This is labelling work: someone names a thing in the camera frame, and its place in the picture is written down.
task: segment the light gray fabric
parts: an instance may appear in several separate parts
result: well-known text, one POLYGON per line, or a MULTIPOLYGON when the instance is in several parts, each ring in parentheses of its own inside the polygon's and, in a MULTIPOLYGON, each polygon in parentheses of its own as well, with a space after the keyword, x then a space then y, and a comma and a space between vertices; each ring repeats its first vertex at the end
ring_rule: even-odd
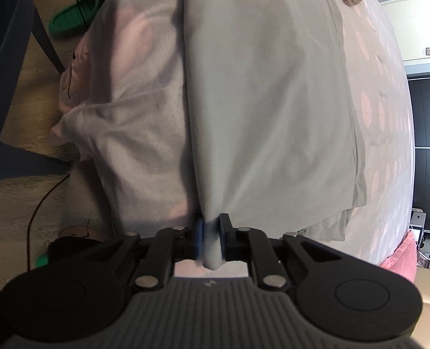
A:
POLYGON ((62 77, 60 106, 78 105, 57 132, 94 159, 118 234, 187 225, 198 207, 182 13, 183 0, 106 0, 62 77))
POLYGON ((365 148, 334 0, 185 0, 184 34, 204 265, 221 264, 220 213, 342 240, 343 211, 366 203, 365 148))
POLYGON ((106 0, 77 50, 57 133, 94 159, 117 233, 188 224, 199 197, 216 268, 220 213, 342 240, 365 204, 333 0, 106 0))

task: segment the pink pillow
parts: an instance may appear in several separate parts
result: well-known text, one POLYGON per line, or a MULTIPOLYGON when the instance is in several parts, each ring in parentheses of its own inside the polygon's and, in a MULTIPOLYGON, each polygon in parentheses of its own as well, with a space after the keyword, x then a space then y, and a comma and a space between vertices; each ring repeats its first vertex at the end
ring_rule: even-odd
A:
POLYGON ((414 282, 417 271, 417 245, 416 238, 411 230, 409 230, 400 246, 381 263, 380 267, 414 282))

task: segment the dark blue chair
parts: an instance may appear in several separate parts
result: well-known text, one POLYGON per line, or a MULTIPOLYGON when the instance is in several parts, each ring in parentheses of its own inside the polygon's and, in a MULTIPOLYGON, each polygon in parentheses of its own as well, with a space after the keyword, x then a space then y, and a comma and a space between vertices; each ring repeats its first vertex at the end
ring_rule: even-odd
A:
MULTIPOLYGON (((18 83, 30 33, 58 72, 65 70, 40 20, 33 0, 0 0, 0 133, 18 83)), ((0 141, 0 179, 63 174, 70 165, 0 141)))

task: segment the green object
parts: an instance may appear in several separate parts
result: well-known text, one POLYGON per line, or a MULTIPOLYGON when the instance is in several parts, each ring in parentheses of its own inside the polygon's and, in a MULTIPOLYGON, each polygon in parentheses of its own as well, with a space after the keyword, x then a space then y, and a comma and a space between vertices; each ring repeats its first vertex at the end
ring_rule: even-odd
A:
POLYGON ((48 255, 47 253, 43 253, 36 260, 36 268, 45 266, 47 264, 48 264, 48 255))
POLYGON ((81 7, 81 13, 87 25, 91 25, 99 10, 99 0, 79 0, 79 4, 71 5, 51 18, 48 23, 48 31, 52 37, 70 37, 86 30, 78 6, 81 7))

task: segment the bedsheet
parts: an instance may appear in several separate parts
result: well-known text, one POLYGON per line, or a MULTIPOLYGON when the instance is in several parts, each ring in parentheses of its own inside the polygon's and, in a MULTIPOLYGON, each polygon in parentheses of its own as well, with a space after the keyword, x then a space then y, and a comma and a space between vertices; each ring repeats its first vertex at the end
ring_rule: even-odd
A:
POLYGON ((365 141, 367 205, 353 210, 343 242, 325 244, 379 265, 404 239, 414 186, 411 97, 393 27, 377 0, 342 15, 346 68, 365 141))

